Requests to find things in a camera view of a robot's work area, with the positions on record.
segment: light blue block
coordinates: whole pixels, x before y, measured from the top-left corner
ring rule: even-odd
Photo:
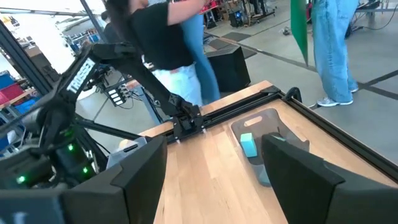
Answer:
[[[241,135],[241,145],[247,158],[257,156],[257,147],[252,133],[245,133]]]

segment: gray floor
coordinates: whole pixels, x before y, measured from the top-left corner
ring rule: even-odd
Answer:
[[[275,17],[270,16],[251,27],[234,29],[228,22],[220,22],[208,30],[216,36],[230,32],[251,35],[239,44],[257,49],[255,56],[246,59],[252,83],[269,80],[275,86],[287,91],[297,86],[302,91],[307,106],[315,104],[324,96],[318,74],[314,72],[313,46],[309,36],[309,65],[303,66],[303,58],[294,38],[284,36],[280,30],[290,25],[289,0],[272,1],[278,8]],[[377,14],[374,28],[384,26],[392,13]],[[362,17],[358,24],[369,26],[368,18]],[[398,16],[381,30],[363,29],[355,32],[348,40],[350,69],[355,79],[364,87],[354,95],[349,106],[317,108],[315,111],[327,120],[341,127],[366,145],[374,148],[384,157],[398,163],[395,138],[398,119],[398,68],[397,51]],[[96,122],[114,128],[139,133],[154,126],[144,105],[134,101],[132,109],[115,108],[103,95],[94,94],[79,102],[78,113],[95,119]],[[115,150],[120,139],[90,131],[90,134],[104,147]]]

